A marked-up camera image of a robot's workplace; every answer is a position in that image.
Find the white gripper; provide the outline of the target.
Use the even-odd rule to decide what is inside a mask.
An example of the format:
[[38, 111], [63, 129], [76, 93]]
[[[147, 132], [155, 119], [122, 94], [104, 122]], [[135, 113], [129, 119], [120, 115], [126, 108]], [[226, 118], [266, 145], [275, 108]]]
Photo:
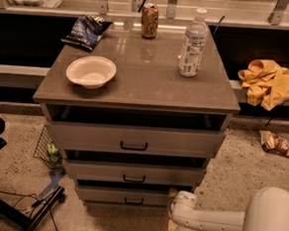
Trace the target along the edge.
[[178, 226], [192, 228], [194, 224], [194, 210], [197, 197], [194, 193], [180, 190], [175, 187], [169, 188], [168, 231], [175, 231]]

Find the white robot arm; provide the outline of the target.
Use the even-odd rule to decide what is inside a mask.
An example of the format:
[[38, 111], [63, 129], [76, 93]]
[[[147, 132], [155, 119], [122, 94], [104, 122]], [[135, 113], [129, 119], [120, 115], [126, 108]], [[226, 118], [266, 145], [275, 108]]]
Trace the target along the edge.
[[196, 209], [196, 195], [180, 190], [169, 201], [168, 215], [178, 226], [197, 231], [289, 231], [289, 192], [265, 187], [244, 212]]

